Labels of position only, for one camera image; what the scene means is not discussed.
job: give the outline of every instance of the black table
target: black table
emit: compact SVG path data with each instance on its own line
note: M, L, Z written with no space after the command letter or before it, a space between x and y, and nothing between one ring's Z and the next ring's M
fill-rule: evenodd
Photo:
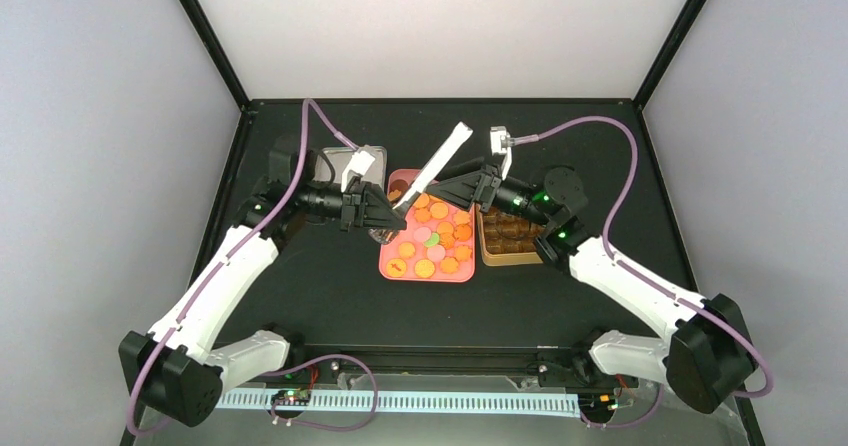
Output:
M612 229L612 242L634 260L692 289L687 261L653 161L641 115L627 101L356 100L321 102L336 127L358 144L384 146L387 171L420 168L458 121L475 134L455 160L487 154L488 128L505 125L514 137L545 131L584 115L624 122L637 138L639 167L632 192ZM238 160L224 221L267 171L268 152L281 135L296 137L299 101L254 101L252 124ZM310 147L337 145L313 114ZM529 178L551 164L581 175L589 207L580 214L600 233L629 164L626 138L592 123L514 149L510 172ZM219 336L229 343L266 323L302 332L310 345L438 347L467 351L570 346L597 327L652 335L625 309L589 286L542 265L487 267L463 284L399 282L377 270L379 246L365 231L342 233L334 223L306 226L236 307Z

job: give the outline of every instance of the purple cable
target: purple cable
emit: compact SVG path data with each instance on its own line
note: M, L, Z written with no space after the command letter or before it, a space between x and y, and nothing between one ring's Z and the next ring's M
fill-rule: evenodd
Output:
M645 421L651 419L651 416L656 414L656 412L660 409L660 404L662 404L662 398L663 398L664 394L665 394L665 386L663 386L662 384L657 384L657 398L654 399L654 404L651 405L651 409L649 409L648 412L646 412L642 416L634 419L633 421L629 421L627 423L621 423L621 424L593 423L592 421L589 421L589 418L587 418L585 414L583 414L583 411L580 411L580 419L582 419L583 422L586 423L586 426L588 426L590 428L624 429L624 428L632 428L633 426L639 426L640 424L644 423Z
M374 386L374 399L371 401L371 409L368 411L368 416L362 421L351 425L351 426L330 426L329 424L321 424L321 423L313 423L312 421L303 421L302 419L287 419L286 422L290 424L299 424L301 426L308 426L310 428L323 429L324 431L334 431L336 433L347 433L349 431L356 431L359 428L367 425L374 419L374 415L377 413L377 400L380 394L380 390L377 388L377 379L374 377L374 373L371 372L371 369L365 365L362 361L354 358L353 356L348 356L346 354L328 354L326 356L319 356L315 359L311 359L299 366L295 366L291 369L285 369L282 371L273 371L270 373L263 374L262 376L285 376L287 374L292 374L300 371L301 369L308 368L313 364L320 363L321 361L326 361L328 359L343 359L345 361L350 361L365 371L365 374L371 379L371 384ZM277 416L277 406L281 403L281 400L274 401L274 404L271 405L271 416L274 417L274 421L276 422L278 419L281 419Z
M330 120L327 118L327 115L324 114L324 111L321 111L321 108L318 106L318 103L316 103L315 100L309 99L309 98L306 98L306 99L303 100L303 115L304 116L308 113L308 111L306 110L306 105L309 105L309 106L312 107L312 109L318 114L318 117L321 118L321 122L324 123L324 126L326 126L327 129L329 129L330 132L333 133L333 136L335 136L336 139L341 141L342 144L344 144L345 146L347 146L348 148L353 149L353 150L359 149L359 146L357 146L356 143L347 139L347 136L342 134L341 131L339 131L338 129L336 129L335 126L333 126L333 123L330 122Z
M280 198L280 201L277 203L276 206L274 206L271 212L269 212L265 216L265 218L260 221L259 224L257 224L241 241L239 241L235 246L233 246L232 249L230 249L230 251L226 254L226 259L231 259L241 249L241 247L245 245L245 243L247 243L248 241L250 241L251 238L259 234L259 232L262 231L262 228L264 228L271 220L273 220L274 216L279 214L280 210L283 209L283 206L286 205L288 200L294 194L294 190L295 188L297 188L297 185L300 182L300 176L301 174L303 174L304 163L306 162L306 142L309 133L309 110L307 109L307 107L309 106L308 101L311 100L307 99L303 101L303 109L301 111L300 118L300 149L298 151L297 166L295 168L291 184L286 189L285 194L283 194L283 197ZM200 296L200 293L202 293L203 290L206 289L206 286L209 284L212 278L215 277L218 271L221 270L223 266L224 263L219 262L212 268L211 271L209 271L209 274L206 275L205 278L203 278L203 280L197 286L197 289L194 290L194 293L186 301L186 304L185 306L183 306L183 309L180 311L180 314L177 315L177 324L181 323L185 319L186 314L197 301L197 298ZM171 338L171 335L174 334L174 331L175 328L170 328L165 333L165 335L159 341L159 344L157 344L156 347L153 348L153 351L150 353L150 356L147 357L147 360L141 367L141 371L139 371L139 374L136 377L135 384L133 385L133 389L130 393L130 402L129 405L127 405L127 431L129 431L134 436L148 436L161 430L163 427L165 427L166 424L168 424L168 420L166 418L163 421L159 422L156 426L153 426L152 428L141 430L135 425L134 415L136 404L138 404L138 397L141 394L141 387L144 384L144 381L147 380L147 375L150 373L150 369L153 367L153 363L156 362L156 358L159 357L159 354L162 352L162 349L165 347L165 344Z
M518 146L521 144L535 143L536 141L553 136L554 134L557 134L560 131L568 129L572 126L587 123L590 121L599 121L617 127L619 130L621 130L621 132L624 133L625 136L627 136L627 141L630 143L630 171L628 171L627 173L627 179L624 181L624 187L621 189L621 193L618 195L618 199L616 199L615 204L613 204L612 209L610 209L609 214L607 214L607 219L606 221L604 221L603 234L601 235L601 239L604 244L604 251L606 251L607 255L610 258L615 258L615 253L613 253L609 241L610 226L612 225L613 219L615 219L615 215L618 214L618 210L621 208L622 203L624 203L624 199L630 193L630 187L633 185L633 179L636 177L638 148L636 146L636 138L633 137L633 133L630 132L630 129L628 129L627 126L625 126L621 121L615 120L613 118L608 118L606 116L584 116L582 118L573 119L559 126L551 128L550 130L545 131L542 134L531 134L529 136L515 138L513 141L513 145ZM742 347L745 348L745 351L747 351L748 354L750 354L751 357L754 358L754 361L760 366L760 369L763 370L763 376L765 376L766 384L762 387L762 389L758 391L735 391L733 393L734 396L740 398L761 398L769 394L774 389L774 374L772 373L771 367L769 367L768 362L766 362L763 355L760 354L760 352L757 351L754 345L751 344L750 341L745 339L745 337L742 336L739 331L736 331L736 329L731 327L726 322L722 321L714 314L704 310L703 307L686 301L685 299L678 298L674 293L665 289L656 281L653 281L651 278L639 273L639 271L637 271L633 266L631 266L627 262L618 260L615 263L621 266L622 269L634 275L636 278L642 280L642 282L644 282L648 286L656 289L668 298L677 301L679 304L682 304L683 306L686 306L687 308L693 310L695 313L700 314L702 317L721 328L724 332L729 334L730 337L732 337L740 345L742 345Z

